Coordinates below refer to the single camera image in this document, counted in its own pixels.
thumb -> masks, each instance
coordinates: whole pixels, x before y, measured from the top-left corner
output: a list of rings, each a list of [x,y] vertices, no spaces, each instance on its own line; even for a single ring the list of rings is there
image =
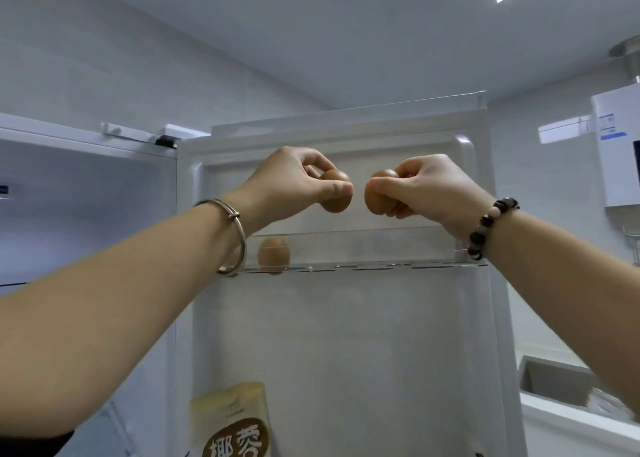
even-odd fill
[[[344,180],[316,180],[320,202],[353,195],[353,184]]]
[[[410,178],[372,177],[367,183],[378,194],[384,194],[407,204]]]

left hand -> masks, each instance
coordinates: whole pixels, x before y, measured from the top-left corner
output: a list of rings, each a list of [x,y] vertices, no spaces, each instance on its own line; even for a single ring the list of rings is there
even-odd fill
[[[242,186],[223,200],[240,213],[240,221],[249,236],[315,203],[353,194],[350,182],[320,180],[315,168],[321,171],[336,169],[313,148],[279,148]]]

right hand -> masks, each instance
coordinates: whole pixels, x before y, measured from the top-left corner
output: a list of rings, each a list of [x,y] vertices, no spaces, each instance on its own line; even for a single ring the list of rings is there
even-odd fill
[[[420,214],[461,240],[476,229],[495,198],[444,154],[414,157],[396,168],[400,178],[373,177],[368,185],[399,201],[388,216]]]

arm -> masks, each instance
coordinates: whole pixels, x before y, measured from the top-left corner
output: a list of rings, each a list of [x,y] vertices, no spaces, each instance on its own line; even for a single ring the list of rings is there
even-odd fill
[[[247,236],[352,192],[311,165],[335,168],[313,149],[280,149],[224,197]],[[53,437],[89,418],[238,243],[205,204],[0,299],[0,435]]]
[[[421,214],[468,240],[495,201],[448,157],[409,159],[400,179],[373,178],[400,202],[390,216]],[[484,254],[533,310],[640,414],[640,271],[523,212],[500,217]]]

silver bangle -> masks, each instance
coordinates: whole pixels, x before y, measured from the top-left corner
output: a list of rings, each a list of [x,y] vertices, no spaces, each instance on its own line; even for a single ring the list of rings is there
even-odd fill
[[[220,201],[220,199],[205,199],[204,201],[200,201],[195,206],[199,206],[201,204],[213,203],[220,206],[228,213],[228,218],[233,219],[233,222],[236,224],[236,228],[238,230],[238,236],[240,236],[240,259],[236,266],[231,268],[231,270],[220,270],[218,269],[218,273],[220,275],[225,276],[234,276],[237,275],[236,272],[241,270],[244,267],[244,262],[246,261],[246,236],[244,235],[244,229],[242,228],[242,224],[240,224],[240,213],[233,209],[229,204],[224,201]]]

